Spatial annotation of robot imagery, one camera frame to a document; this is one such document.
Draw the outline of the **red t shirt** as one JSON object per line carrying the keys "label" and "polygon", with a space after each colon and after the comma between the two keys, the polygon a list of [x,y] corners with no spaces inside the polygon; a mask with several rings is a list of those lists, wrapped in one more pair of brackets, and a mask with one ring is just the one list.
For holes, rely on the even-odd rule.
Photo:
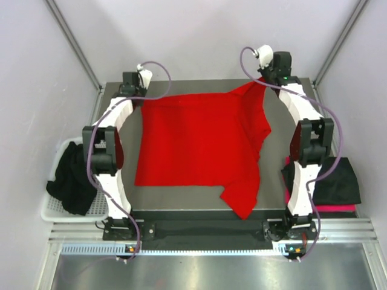
{"label": "red t shirt", "polygon": [[222,186],[221,199],[250,216],[261,182],[258,161],[271,132],[265,86],[144,102],[137,186]]}

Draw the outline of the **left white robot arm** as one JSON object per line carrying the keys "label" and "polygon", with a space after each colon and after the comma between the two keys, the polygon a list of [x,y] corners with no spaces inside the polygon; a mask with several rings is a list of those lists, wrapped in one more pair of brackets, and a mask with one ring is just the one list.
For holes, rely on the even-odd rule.
{"label": "left white robot arm", "polygon": [[128,218],[131,205],[125,196],[122,181],[124,152],[119,131],[133,113],[131,97],[141,96],[143,77],[139,72],[124,72],[123,82],[102,116],[82,130],[86,174],[91,185],[105,195],[108,218],[121,220],[116,232],[123,239],[132,239],[137,225]]}

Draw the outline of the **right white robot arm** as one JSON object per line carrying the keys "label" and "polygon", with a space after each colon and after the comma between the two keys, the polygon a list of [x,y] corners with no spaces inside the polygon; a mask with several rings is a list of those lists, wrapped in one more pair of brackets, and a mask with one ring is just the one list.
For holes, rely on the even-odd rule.
{"label": "right white robot arm", "polygon": [[311,218],[316,179],[331,152],[334,122],[324,118],[307,97],[298,77],[291,74],[291,54],[273,52],[264,45],[254,52],[258,71],[280,101],[288,109],[296,125],[290,142],[290,159],[294,165],[291,197],[287,204],[290,219],[282,224],[282,232],[289,239],[298,238],[305,230],[303,222]]}

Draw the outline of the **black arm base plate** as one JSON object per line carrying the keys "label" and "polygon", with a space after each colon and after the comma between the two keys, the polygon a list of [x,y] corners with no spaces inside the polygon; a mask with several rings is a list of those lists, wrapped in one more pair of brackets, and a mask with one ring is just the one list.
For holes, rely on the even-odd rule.
{"label": "black arm base plate", "polygon": [[135,210],[127,219],[103,222],[103,240],[140,241],[144,250],[264,250],[272,242],[304,243],[316,224],[291,228],[285,210],[253,210],[240,219],[230,210]]}

